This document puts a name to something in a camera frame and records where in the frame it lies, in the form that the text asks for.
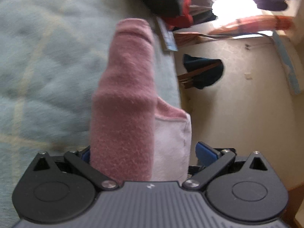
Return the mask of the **pink and white sweater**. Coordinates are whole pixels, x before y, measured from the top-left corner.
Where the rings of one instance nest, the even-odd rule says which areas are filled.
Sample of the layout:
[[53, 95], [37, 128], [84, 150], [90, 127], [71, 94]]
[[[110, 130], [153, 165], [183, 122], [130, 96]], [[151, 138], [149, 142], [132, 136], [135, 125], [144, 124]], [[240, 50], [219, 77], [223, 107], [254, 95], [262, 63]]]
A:
[[157, 95], [153, 40], [145, 20], [120, 21], [92, 97], [90, 164], [118, 183], [188, 176], [191, 118]]

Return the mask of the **wooden chair with clothes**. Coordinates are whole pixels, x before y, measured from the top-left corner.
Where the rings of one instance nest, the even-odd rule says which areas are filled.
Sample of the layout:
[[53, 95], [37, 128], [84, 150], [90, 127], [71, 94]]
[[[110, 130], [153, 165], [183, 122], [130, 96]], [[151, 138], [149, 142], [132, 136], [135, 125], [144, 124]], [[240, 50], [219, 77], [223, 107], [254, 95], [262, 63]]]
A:
[[185, 88], [204, 89], [218, 82], [224, 73], [221, 59], [210, 59], [183, 55], [183, 67], [187, 71], [179, 75], [178, 81]]

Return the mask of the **clothes rack with garments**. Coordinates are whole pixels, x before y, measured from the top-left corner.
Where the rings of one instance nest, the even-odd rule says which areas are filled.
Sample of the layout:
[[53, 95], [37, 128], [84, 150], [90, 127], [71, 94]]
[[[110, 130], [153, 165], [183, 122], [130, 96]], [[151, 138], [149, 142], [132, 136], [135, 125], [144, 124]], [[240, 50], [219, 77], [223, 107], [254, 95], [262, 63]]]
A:
[[217, 19], [212, 9], [214, 2], [215, 0], [191, 0], [190, 15], [194, 25]]

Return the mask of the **green plaid bed blanket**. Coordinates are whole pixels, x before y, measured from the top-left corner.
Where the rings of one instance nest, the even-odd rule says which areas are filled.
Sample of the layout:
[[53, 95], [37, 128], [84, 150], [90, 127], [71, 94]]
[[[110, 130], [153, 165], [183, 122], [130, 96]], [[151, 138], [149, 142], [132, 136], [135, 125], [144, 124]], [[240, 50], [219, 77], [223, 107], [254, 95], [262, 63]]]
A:
[[154, 22], [141, 0], [1, 0], [1, 227], [37, 153], [88, 146], [91, 97], [116, 24]]

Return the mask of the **red plaid curtain right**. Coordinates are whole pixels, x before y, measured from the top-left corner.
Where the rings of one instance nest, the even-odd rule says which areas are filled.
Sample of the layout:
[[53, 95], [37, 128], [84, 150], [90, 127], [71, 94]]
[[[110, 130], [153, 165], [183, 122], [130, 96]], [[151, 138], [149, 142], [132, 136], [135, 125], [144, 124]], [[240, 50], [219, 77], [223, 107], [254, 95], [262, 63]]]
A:
[[293, 17], [283, 15], [256, 15], [236, 19], [209, 32], [210, 35], [254, 33], [265, 30], [288, 30], [293, 26]]

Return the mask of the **blue white book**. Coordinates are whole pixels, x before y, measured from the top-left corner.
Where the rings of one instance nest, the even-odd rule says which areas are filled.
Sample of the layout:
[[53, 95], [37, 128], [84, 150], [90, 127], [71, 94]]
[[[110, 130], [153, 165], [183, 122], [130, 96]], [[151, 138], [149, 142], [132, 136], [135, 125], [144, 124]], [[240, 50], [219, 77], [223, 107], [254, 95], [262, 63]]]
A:
[[156, 17], [156, 26], [163, 51], [177, 52], [178, 47], [173, 33], [167, 29], [165, 22], [160, 17]]

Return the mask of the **red quilt right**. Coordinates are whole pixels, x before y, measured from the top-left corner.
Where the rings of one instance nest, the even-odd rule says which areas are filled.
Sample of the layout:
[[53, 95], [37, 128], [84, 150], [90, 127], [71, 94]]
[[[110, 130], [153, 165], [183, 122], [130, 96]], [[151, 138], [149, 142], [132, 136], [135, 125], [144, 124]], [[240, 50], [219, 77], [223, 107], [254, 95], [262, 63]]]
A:
[[169, 30], [189, 28], [193, 25], [193, 17], [190, 15], [192, 0], [183, 0], [182, 15], [177, 17], [162, 17]]

